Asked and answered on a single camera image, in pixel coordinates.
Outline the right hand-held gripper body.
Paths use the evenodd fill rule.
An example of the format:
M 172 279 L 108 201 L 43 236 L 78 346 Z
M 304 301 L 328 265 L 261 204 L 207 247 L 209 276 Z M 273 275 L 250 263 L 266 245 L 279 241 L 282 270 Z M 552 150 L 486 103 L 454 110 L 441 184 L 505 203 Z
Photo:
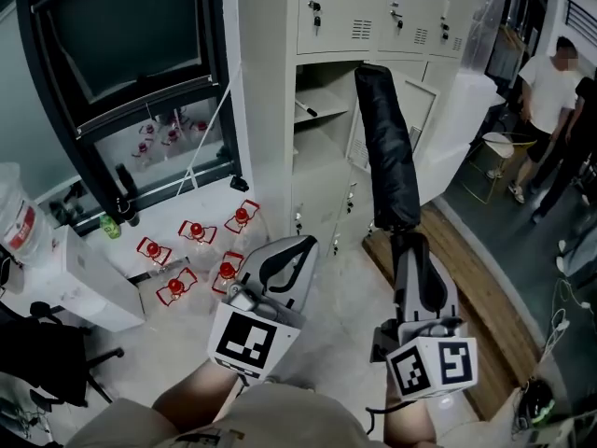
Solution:
M 384 360 L 402 400 L 442 397 L 478 382 L 477 340 L 466 335 L 463 319 L 405 322 L 398 339 Z

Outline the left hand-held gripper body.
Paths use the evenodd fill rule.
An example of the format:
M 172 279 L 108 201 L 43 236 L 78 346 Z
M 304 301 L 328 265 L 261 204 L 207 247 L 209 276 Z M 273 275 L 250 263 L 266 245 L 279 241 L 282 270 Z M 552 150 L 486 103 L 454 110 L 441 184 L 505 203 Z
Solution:
M 215 311 L 209 358 L 243 377 L 265 380 L 299 337 L 303 308 L 304 286 L 275 293 L 233 283 Z

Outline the black umbrella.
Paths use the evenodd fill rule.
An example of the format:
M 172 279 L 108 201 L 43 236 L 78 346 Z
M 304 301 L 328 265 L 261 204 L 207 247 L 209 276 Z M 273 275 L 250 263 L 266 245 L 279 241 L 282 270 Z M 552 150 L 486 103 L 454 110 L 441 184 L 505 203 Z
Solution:
M 374 223 L 391 233 L 396 270 L 404 251 L 403 234 L 421 220 L 409 130 L 389 68 L 362 63 L 354 70 L 354 81 L 368 151 Z

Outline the grey metal locker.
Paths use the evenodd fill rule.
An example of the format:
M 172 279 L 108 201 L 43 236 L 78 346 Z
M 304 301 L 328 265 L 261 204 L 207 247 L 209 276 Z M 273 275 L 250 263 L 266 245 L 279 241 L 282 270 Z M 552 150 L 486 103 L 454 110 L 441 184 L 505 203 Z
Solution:
M 479 0 L 315 0 L 317 37 L 309 1 L 238 0 L 245 115 L 254 193 L 271 237 L 310 234 L 333 257 L 373 228 L 354 70 L 373 63 L 392 72 L 414 160 L 440 97 L 464 70 Z M 401 31 L 392 9 L 403 16 Z

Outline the person's left forearm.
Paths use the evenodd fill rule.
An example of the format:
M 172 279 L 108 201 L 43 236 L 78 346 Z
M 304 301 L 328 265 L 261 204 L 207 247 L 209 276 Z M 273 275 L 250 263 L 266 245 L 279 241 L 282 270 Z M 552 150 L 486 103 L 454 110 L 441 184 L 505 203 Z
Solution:
M 179 432 L 210 425 L 236 385 L 239 374 L 210 359 L 162 393 L 152 409 Z

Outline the person's right forearm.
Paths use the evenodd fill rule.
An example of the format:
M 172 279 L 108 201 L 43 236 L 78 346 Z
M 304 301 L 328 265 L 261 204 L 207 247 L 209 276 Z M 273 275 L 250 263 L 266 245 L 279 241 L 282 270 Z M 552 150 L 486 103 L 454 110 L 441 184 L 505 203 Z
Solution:
M 383 442 L 390 448 L 438 448 L 437 434 L 424 400 L 384 416 Z

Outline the clear water jug red cap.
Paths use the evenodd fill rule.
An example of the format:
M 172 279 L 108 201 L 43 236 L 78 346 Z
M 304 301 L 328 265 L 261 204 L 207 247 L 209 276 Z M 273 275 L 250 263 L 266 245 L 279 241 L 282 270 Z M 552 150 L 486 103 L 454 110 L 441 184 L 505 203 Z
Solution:
M 234 214 L 226 221 L 224 227 L 235 234 L 240 234 L 256 217 L 260 205 L 245 199 L 235 210 Z
M 244 261 L 242 254 L 227 251 L 218 265 L 215 266 L 215 274 L 212 279 L 212 292 L 216 296 L 225 296 L 229 288 L 234 284 L 237 274 Z
M 184 220 L 177 234 L 188 245 L 212 246 L 215 242 L 217 227 L 206 226 L 199 222 Z
M 189 267 L 183 268 L 177 276 L 170 277 L 164 286 L 156 291 L 159 301 L 166 307 L 180 301 L 196 284 L 197 275 Z
M 144 258 L 150 269 L 161 270 L 170 262 L 173 250 L 148 237 L 144 237 L 137 245 L 136 252 Z

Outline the wooden floor platform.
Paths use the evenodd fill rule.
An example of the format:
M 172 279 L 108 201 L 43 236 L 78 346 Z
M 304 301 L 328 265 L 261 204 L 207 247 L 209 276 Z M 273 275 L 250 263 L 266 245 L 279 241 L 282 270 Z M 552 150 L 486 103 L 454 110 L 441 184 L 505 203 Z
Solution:
M 491 420 L 515 388 L 531 377 L 539 348 L 520 313 L 463 236 L 431 203 L 422 224 L 431 253 L 453 279 L 460 316 L 479 348 L 479 382 L 465 397 L 481 421 Z

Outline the person's beige shirt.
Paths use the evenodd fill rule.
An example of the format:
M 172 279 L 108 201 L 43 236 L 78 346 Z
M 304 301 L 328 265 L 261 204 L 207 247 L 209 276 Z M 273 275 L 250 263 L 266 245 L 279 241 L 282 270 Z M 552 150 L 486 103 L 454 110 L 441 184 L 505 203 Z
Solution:
M 335 399 L 292 385 L 256 385 L 223 417 L 179 430 L 164 415 L 119 399 L 64 448 L 444 448 L 431 440 L 376 441 Z

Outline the black thermos bottle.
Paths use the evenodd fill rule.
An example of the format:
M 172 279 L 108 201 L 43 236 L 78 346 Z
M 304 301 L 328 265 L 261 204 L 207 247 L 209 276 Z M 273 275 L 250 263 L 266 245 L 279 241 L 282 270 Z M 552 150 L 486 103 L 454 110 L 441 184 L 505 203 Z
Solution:
M 125 189 L 124 196 L 122 198 L 117 198 L 118 213 L 131 227 L 136 227 L 140 222 L 137 207 L 135 205 L 138 189 L 131 173 L 123 163 L 117 164 L 115 169 L 119 182 Z

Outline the green drink bottle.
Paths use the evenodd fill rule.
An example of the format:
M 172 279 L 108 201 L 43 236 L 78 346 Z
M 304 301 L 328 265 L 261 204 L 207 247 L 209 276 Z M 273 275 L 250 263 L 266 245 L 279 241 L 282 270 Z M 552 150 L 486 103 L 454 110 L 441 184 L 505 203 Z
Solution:
M 121 235 L 119 224 L 117 224 L 117 222 L 108 214 L 100 216 L 100 227 L 112 240 L 119 238 Z

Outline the white stool gold legs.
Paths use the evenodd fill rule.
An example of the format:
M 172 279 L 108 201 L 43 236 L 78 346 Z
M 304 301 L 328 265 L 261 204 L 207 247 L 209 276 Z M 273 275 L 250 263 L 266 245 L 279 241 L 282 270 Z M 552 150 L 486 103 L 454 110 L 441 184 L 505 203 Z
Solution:
M 536 144 L 536 139 L 531 139 L 525 133 L 516 132 L 487 132 L 472 147 L 466 157 L 467 164 L 491 182 L 489 192 L 481 197 L 464 182 L 462 187 L 478 202 L 487 205 L 494 194 L 500 179 L 507 173 L 508 166 L 518 157 L 521 157 L 530 147 Z M 482 148 L 489 149 L 497 158 L 497 164 L 491 169 L 493 178 L 487 176 L 487 170 L 476 164 L 476 157 Z

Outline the white cardboard box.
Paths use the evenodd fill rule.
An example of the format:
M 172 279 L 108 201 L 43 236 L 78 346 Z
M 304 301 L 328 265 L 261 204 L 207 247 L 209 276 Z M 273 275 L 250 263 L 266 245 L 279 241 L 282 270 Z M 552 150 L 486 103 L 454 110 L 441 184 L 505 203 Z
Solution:
M 138 288 L 94 251 L 72 228 L 55 231 L 57 245 L 46 264 L 24 271 L 20 294 L 5 293 L 0 302 L 19 315 L 42 301 L 61 306 L 111 332 L 140 326 L 145 313 Z

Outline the large water barrel red label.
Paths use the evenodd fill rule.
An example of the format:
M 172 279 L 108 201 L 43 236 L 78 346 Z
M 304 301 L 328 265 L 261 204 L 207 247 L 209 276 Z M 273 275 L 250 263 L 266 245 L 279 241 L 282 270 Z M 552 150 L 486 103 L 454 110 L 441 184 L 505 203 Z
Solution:
M 0 245 L 22 264 L 39 266 L 51 255 L 52 228 L 20 177 L 16 162 L 0 162 Z

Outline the black window frame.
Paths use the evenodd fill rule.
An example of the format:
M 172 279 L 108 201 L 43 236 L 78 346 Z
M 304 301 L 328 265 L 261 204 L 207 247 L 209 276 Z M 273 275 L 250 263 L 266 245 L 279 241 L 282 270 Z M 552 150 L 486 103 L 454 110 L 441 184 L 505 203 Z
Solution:
M 79 179 L 49 198 L 79 234 L 118 213 L 123 163 L 138 214 L 234 175 L 224 0 L 16 0 L 35 89 Z

